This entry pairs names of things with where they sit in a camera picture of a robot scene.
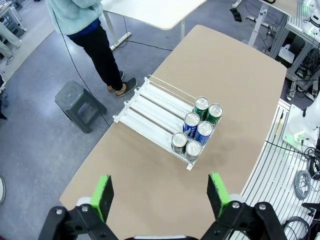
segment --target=person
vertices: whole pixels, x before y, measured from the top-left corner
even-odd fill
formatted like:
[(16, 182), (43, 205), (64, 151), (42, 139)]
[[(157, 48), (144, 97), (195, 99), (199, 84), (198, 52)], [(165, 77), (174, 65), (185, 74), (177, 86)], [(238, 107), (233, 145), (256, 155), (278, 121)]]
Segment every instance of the person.
[[(8, 42), (17, 49), (20, 48), (22, 41), (11, 31), (9, 31), (9, 29), (2, 22), (0, 22), (0, 35), (2, 38), (7, 39)], [(7, 61), (13, 56), (13, 52), (2, 41), (0, 41), (0, 53), (2, 53), (4, 59)]]
[(124, 73), (118, 69), (99, 21), (103, 12), (100, 0), (46, 0), (46, 4), (55, 30), (83, 47), (109, 92), (122, 97), (137, 85), (134, 77), (122, 82)]

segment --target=table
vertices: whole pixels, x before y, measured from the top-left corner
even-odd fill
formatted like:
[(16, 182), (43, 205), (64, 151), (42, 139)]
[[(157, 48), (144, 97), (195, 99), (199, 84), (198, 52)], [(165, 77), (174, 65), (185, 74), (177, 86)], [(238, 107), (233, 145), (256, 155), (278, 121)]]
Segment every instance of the table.
[[(262, 64), (252, 68), (252, 59)], [(119, 239), (137, 234), (200, 238), (214, 220), (206, 195), (208, 173), (219, 172), (229, 193), (242, 192), (273, 120), (286, 68), (242, 42), (197, 25), (153, 75), (224, 108), (193, 169), (186, 170), (183, 161), (114, 123), (60, 201), (72, 209), (79, 198), (92, 195), (101, 175), (111, 175), (114, 199), (107, 223)]]
[(131, 32), (117, 37), (108, 13), (141, 21), (162, 30), (170, 30), (180, 23), (181, 39), (185, 37), (185, 18), (206, 0), (102, 0), (103, 15), (111, 31), (114, 50)]
[(0, 10), (0, 18), (8, 13), (11, 17), (11, 19), (20, 27), (23, 31), (28, 31), (19, 21), (19, 19), (16, 17), (16, 15), (13, 13), (12, 9), (10, 8), (12, 1), (7, 1), (6, 4), (1, 8)]

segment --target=white plastic shelf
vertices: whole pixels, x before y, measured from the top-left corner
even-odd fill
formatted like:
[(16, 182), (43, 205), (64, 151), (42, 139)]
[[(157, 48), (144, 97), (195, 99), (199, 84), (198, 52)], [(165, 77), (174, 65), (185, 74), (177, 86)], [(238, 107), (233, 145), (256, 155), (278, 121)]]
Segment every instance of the white plastic shelf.
[(172, 150), (172, 135), (182, 132), (186, 114), (192, 112), (193, 106), (153, 86), (150, 80), (134, 90), (134, 96), (124, 102), (119, 115), (114, 121), (122, 122), (153, 143), (186, 162), (191, 170), (196, 161), (188, 161), (184, 155)]

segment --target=white desk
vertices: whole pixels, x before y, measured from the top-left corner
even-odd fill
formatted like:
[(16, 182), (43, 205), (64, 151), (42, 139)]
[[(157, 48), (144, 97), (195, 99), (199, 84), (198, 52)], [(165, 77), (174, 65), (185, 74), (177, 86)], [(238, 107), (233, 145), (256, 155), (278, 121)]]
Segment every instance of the white desk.
[(120, 39), (117, 37), (114, 27), (108, 16), (109, 13), (139, 20), (162, 30), (170, 30), (180, 23), (181, 39), (185, 37), (185, 18), (206, 0), (102, 0), (103, 14), (111, 31), (114, 50), (131, 32), (126, 33)]

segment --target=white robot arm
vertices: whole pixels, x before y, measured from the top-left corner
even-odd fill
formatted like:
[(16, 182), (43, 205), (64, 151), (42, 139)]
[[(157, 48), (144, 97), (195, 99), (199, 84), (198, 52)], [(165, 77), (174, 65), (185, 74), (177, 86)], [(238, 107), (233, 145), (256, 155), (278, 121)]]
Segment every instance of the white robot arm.
[(291, 105), (283, 140), (299, 151), (315, 148), (319, 138), (320, 96), (305, 110)]

